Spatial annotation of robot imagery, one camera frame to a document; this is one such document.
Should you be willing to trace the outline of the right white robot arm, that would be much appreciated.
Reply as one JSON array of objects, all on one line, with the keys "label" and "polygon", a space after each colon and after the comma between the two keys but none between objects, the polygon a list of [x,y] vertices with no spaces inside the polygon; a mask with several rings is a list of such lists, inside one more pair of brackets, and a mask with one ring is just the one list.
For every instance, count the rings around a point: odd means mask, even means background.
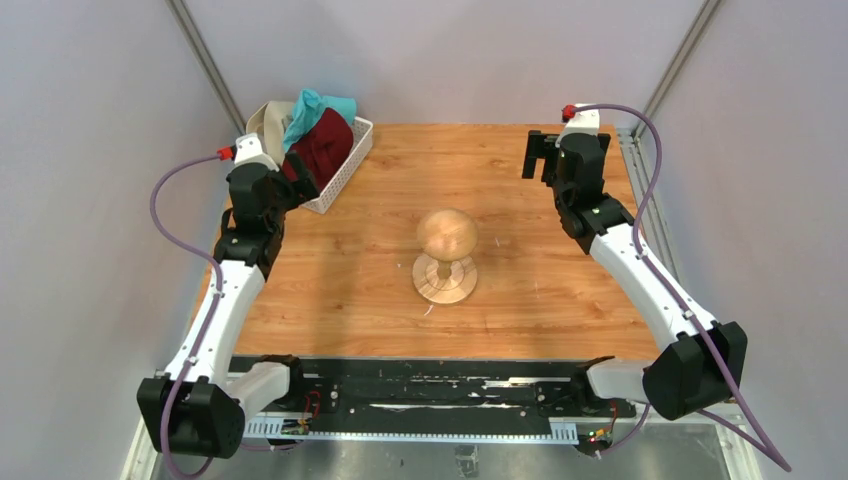
[{"label": "right white robot arm", "polygon": [[698,305],[661,265],[647,265],[651,251],[634,240],[633,216],[604,190],[610,142],[603,133],[559,139],[531,130],[525,149],[523,178],[533,178],[537,162],[544,163],[541,180],[553,192],[563,231],[618,283],[660,350],[648,363],[613,356],[583,363],[571,400],[587,417],[622,399],[676,420],[733,398],[748,339],[738,323],[721,323]]}]

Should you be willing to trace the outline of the maroon bucket hat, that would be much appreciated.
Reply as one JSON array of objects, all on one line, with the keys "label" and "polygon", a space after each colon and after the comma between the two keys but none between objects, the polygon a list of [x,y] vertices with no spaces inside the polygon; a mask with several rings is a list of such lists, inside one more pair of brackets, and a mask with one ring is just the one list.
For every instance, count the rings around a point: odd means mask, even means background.
[{"label": "maroon bucket hat", "polygon": [[334,109],[327,108],[320,120],[292,145],[322,192],[347,160],[354,144],[351,126]]}]

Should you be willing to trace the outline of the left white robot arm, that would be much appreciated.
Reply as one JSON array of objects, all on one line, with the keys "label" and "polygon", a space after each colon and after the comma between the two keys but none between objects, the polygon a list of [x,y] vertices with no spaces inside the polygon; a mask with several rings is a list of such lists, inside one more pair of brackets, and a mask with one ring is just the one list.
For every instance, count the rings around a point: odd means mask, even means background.
[{"label": "left white robot arm", "polygon": [[154,448],[174,455],[228,459],[241,445],[246,424],[273,404],[283,413],[305,403],[302,362],[294,355],[266,355],[234,381],[228,379],[236,340],[281,250],[286,214],[317,197],[311,173],[290,156],[295,176],[264,153],[224,149],[231,206],[221,219],[212,253],[170,233],[157,213],[158,181],[149,210],[157,230],[177,247],[207,261],[211,277],[197,316],[163,374],[142,380],[137,403]]}]

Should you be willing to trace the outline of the teal bucket hat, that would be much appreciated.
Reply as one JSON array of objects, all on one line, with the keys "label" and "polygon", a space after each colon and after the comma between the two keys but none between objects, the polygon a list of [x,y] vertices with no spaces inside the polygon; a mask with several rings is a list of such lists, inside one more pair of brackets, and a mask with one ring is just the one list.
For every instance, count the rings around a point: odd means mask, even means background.
[{"label": "teal bucket hat", "polygon": [[313,89],[302,89],[292,109],[292,121],[285,128],[282,140],[283,151],[291,147],[320,121],[327,109],[336,111],[349,126],[353,125],[358,104],[349,97],[322,95]]}]

